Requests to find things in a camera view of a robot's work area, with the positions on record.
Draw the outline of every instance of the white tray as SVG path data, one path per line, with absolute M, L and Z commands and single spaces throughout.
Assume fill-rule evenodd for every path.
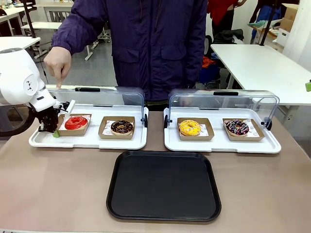
M 223 152 L 241 152 L 241 153 L 278 153 L 281 151 L 281 145 L 266 128 L 261 126 L 260 118 L 250 109 L 229 109 L 221 108 L 219 110 L 199 110 L 198 108 L 174 107 L 171 113 L 170 125 L 164 129 L 165 146 L 174 151 L 223 151 Z M 169 114 L 169 109 L 164 110 L 165 115 Z M 215 136 L 211 141 L 181 141 L 177 128 L 177 118 L 179 117 L 202 117 L 208 118 Z M 232 142 L 223 126 L 223 118 L 251 118 L 260 127 L 265 138 L 259 142 Z
M 73 114 L 92 114 L 91 123 L 84 136 L 62 136 L 55 138 L 51 133 L 39 133 L 38 130 L 29 138 L 33 147 L 57 148 L 100 148 L 100 149 L 129 149 L 138 150 L 146 145 L 147 128 L 141 123 L 141 106 L 114 105 L 113 107 L 96 107 L 88 104 L 76 104 Z M 135 130 L 132 140 L 104 140 L 98 135 L 98 129 L 103 117 L 131 116 L 135 117 Z

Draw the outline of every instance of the yellow donut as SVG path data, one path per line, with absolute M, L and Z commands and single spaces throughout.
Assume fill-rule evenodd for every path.
M 180 123 L 179 130 L 184 136 L 197 136 L 201 132 L 201 126 L 194 120 L 184 120 Z

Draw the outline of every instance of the person in red shirt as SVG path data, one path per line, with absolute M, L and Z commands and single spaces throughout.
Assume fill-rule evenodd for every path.
M 234 8 L 243 6 L 247 0 L 208 0 L 207 13 L 212 19 L 213 36 L 223 30 L 231 30 Z

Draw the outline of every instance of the black pole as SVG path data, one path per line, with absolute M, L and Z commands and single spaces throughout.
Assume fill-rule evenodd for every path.
M 25 15 L 26 15 L 26 18 L 27 18 L 27 21 L 28 21 L 28 24 L 29 24 L 31 36 L 32 36 L 32 38 L 35 38 L 35 31 L 34 31 L 34 28 L 33 28 L 33 24 L 31 23 L 31 20 L 30 20 L 29 10 L 27 8 L 27 1 L 23 0 L 23 4 L 24 4 Z
M 266 26 L 266 28 L 264 29 L 264 33 L 263 33 L 263 37 L 262 37 L 261 42 L 260 42 L 260 46 L 263 46 L 264 41 L 266 40 L 266 37 L 267 37 L 267 34 L 268 34 L 268 32 L 269 32 L 270 25 L 271 25 L 271 22 L 272 22 L 274 13 L 276 12 L 276 6 L 277 6 L 277 0 L 275 0 L 275 2 L 274 2 L 273 5 L 272 5 L 271 14 L 270 14 L 270 17 L 269 17 L 267 26 Z

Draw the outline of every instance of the red shirt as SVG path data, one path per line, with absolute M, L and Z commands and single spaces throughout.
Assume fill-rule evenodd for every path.
M 225 16 L 229 6 L 236 6 L 239 0 L 208 0 L 207 13 L 213 22 L 218 25 Z

